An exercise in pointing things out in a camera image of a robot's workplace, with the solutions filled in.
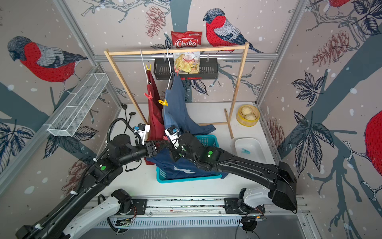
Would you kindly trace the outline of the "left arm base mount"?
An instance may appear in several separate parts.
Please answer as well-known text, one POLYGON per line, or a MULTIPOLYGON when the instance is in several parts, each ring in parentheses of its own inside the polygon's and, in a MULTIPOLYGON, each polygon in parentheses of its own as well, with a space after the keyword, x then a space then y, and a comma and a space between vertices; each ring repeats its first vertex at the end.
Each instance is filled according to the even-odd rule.
POLYGON ((145 214, 147 199, 131 199, 120 206, 116 216, 141 216, 145 214))

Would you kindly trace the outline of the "navy printed t-shirt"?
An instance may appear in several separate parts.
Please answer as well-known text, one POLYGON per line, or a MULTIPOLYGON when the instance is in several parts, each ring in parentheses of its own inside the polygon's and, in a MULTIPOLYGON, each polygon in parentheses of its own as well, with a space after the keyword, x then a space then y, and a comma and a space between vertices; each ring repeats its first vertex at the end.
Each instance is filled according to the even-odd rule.
POLYGON ((148 165, 157 166, 157 180, 160 183, 224 179, 228 175, 228 173, 204 171, 184 158, 174 161, 168 149, 162 149, 157 155, 146 158, 145 161, 148 165))

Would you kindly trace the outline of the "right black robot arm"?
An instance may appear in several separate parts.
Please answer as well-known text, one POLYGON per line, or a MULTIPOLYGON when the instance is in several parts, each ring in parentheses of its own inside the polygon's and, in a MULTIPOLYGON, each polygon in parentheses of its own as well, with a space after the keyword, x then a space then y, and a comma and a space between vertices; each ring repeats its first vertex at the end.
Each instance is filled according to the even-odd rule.
POLYGON ((274 205, 297 212, 297 179, 285 162, 275 165, 244 159, 218 147, 204 146, 190 133, 175 140, 170 154, 174 161, 184 158, 204 171, 230 173, 259 183, 269 189, 268 198, 274 205))

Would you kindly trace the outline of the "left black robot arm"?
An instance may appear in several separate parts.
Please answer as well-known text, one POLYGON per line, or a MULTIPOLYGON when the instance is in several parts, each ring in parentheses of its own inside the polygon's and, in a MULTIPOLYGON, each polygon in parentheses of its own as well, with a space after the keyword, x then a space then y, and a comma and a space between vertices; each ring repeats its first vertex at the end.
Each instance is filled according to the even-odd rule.
POLYGON ((78 239, 104 219, 133 210, 131 196, 123 189, 117 189, 99 205, 79 215, 123 172, 123 166, 151 158, 158 152, 157 143, 143 141, 124 118, 117 118, 110 124, 106 142, 106 148, 84 171, 75 190, 40 221, 20 228, 16 232, 18 239, 78 239))

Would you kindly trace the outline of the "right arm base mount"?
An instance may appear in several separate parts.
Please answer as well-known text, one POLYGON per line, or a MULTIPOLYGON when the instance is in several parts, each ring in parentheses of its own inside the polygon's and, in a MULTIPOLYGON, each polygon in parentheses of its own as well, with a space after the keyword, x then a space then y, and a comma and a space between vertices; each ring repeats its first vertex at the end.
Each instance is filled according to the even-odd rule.
POLYGON ((252 208, 243 202, 238 202, 238 198, 224 198, 223 208, 225 209, 226 214, 237 214, 237 215, 249 215, 249 214, 264 214, 265 207, 259 205, 255 208, 252 208))

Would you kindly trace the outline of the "light blue clothespin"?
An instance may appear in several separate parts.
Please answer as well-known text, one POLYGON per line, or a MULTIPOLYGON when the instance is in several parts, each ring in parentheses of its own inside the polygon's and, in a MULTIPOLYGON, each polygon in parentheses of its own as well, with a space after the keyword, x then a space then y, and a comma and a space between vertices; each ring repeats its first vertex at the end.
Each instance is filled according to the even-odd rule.
POLYGON ((251 152, 250 152, 250 151, 248 151, 248 150, 246 150, 246 149, 244 149, 244 148, 242 148, 242 151, 241 151, 241 153, 244 153, 244 154, 250 154, 251 152))

